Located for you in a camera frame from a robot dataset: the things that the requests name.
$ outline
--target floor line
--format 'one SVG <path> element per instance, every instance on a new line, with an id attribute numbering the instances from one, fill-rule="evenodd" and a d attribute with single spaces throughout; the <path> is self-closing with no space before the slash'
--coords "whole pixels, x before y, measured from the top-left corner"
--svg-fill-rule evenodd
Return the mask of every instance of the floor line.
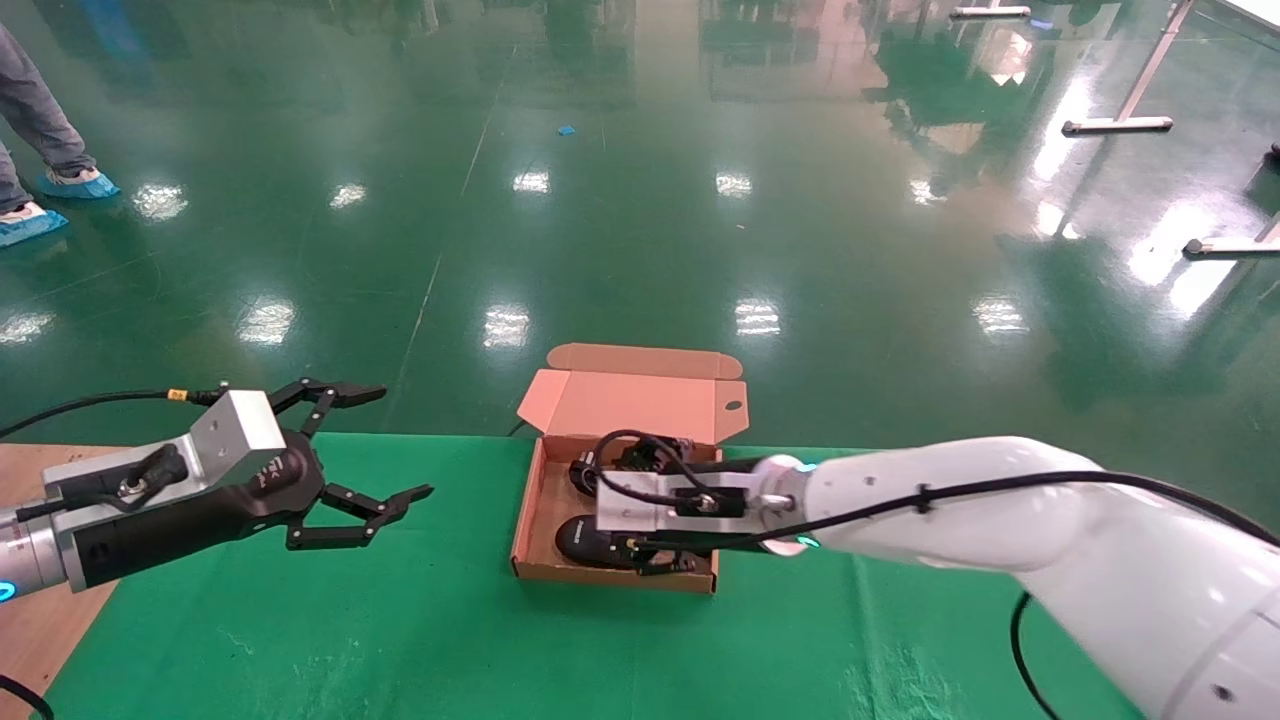
<path id="1" fill-rule="evenodd" d="M 516 50 L 520 45 L 513 45 L 511 47 L 511 55 L 507 56 L 507 64 L 502 68 L 502 81 L 498 82 L 498 91 L 493 94 L 493 104 L 489 105 L 489 114 L 484 118 L 484 128 L 480 131 L 480 140 L 476 142 L 476 151 L 471 154 L 471 167 L 467 168 L 467 177 L 462 181 L 462 192 L 458 197 L 467 193 L 467 184 L 471 183 L 471 170 L 476 169 L 476 158 L 480 156 L 480 146 L 484 145 L 484 136 L 489 133 L 489 120 L 493 119 L 493 109 L 498 106 L 498 97 L 502 96 L 502 87 L 507 85 L 507 70 L 511 69 L 511 59 L 516 56 Z"/>
<path id="2" fill-rule="evenodd" d="M 413 322 L 413 331 L 408 333 L 408 346 L 404 347 L 404 359 L 401 360 L 399 373 L 396 374 L 396 384 L 390 386 L 392 401 L 387 406 L 387 414 L 383 416 L 383 432 L 387 432 L 387 427 L 390 424 L 392 413 L 398 405 L 401 396 L 401 386 L 404 384 L 404 373 L 408 370 L 408 357 L 413 352 L 413 341 L 417 340 L 417 331 L 422 327 L 422 316 L 426 315 L 426 302 L 431 300 L 431 288 L 435 287 L 435 275 L 440 274 L 440 263 L 444 260 L 444 252 L 440 252 L 435 258 L 435 269 L 431 270 L 431 279 L 426 282 L 426 292 L 422 293 L 422 305 L 417 309 L 417 320 Z"/>

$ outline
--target white robotic arm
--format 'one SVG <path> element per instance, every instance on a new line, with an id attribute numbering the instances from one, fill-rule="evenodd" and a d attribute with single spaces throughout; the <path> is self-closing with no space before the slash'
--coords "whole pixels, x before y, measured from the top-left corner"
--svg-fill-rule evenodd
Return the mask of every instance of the white robotic arm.
<path id="1" fill-rule="evenodd" d="M 612 483 L 599 487 L 596 527 L 668 538 L 749 536 L 920 496 L 916 507 L 809 536 L 829 550 L 1009 573 L 1149 717 L 1277 716 L 1280 548 L 1120 484 L 1064 480 L 929 497 L 1002 478 L 1098 471 L 1079 455 L 1000 437 L 817 466 L 774 456 L 750 473 L 699 474 L 712 495 L 741 488 L 741 518 L 690 516 L 609 487 L 668 495 L 692 487 L 681 475 L 611 471 Z"/>

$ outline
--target cardboard box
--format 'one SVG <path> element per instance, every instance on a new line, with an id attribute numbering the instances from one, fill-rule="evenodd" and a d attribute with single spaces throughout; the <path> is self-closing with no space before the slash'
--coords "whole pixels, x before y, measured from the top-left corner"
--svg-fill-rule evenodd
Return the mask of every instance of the cardboard box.
<path id="1" fill-rule="evenodd" d="M 640 577 L 632 570 L 588 568 L 556 548 L 556 530 L 576 515 L 590 515 L 595 501 L 568 480 L 568 465 L 618 429 L 689 438 L 695 461 L 721 459 L 717 447 L 748 427 L 742 364 L 719 352 L 562 345 L 547 355 L 517 414 L 543 432 L 534 446 L 525 498 L 516 521 L 511 568 L 527 580 L 558 580 L 714 593 L 719 555 L 699 560 L 692 573 Z M 604 451 L 613 462 L 635 439 Z"/>

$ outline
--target robotic arm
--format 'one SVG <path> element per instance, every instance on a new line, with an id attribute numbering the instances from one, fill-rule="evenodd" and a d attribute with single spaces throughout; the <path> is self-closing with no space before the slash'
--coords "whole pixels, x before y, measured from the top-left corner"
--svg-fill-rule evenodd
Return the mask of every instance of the robotic arm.
<path id="1" fill-rule="evenodd" d="M 819 525 L 804 532 L 828 550 L 1004 571 L 1149 717 L 1261 720 L 1280 707 L 1280 548 L 1254 537 L 1262 530 L 1249 534 L 1147 489 L 1079 482 L 1106 474 L 1024 438 L 819 465 L 773 456 L 733 470 L 696 473 L 703 488 L 681 474 L 609 471 L 598 487 L 595 527 L 630 538 L 622 547 L 636 552 L 699 552 Z M 1061 479 L 987 489 L 1030 477 Z M 636 495 L 694 495 L 701 506 Z M 707 543 L 709 536 L 719 542 Z M 782 555 L 804 548 L 788 539 L 795 536 L 764 544 Z"/>
<path id="2" fill-rule="evenodd" d="M 303 378 L 271 395 L 207 395 L 180 437 L 49 468 L 45 500 L 0 510 L 0 602 L 64 582 L 79 592 L 276 525 L 288 550 L 364 547 L 431 493 L 379 501 L 325 482 L 311 437 L 330 410 L 385 387 Z M 282 429 L 275 416 L 298 402 L 315 407 L 300 430 Z M 362 524 L 305 527 L 317 501 Z"/>

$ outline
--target blue shoe cover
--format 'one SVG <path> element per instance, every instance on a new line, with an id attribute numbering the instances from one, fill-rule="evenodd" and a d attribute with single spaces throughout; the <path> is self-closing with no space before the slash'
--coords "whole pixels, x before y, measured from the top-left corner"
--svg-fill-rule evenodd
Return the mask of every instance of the blue shoe cover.
<path id="1" fill-rule="evenodd" d="M 22 220 L 20 223 L 0 223 L 0 247 L 9 247 L 10 245 L 24 240 L 40 237 L 45 233 L 54 232 L 65 224 L 67 218 L 47 208 L 45 209 L 44 215 L 36 215 L 29 220 Z"/>
<path id="2" fill-rule="evenodd" d="M 40 186 L 40 192 L 49 195 L 51 197 L 73 197 L 77 200 L 97 200 L 100 197 L 110 197 L 118 195 L 120 188 L 115 187 L 115 183 L 110 181 L 105 174 L 99 173 L 99 176 L 88 182 L 77 183 L 56 183 L 49 179 L 47 174 L 41 174 L 36 179 Z"/>

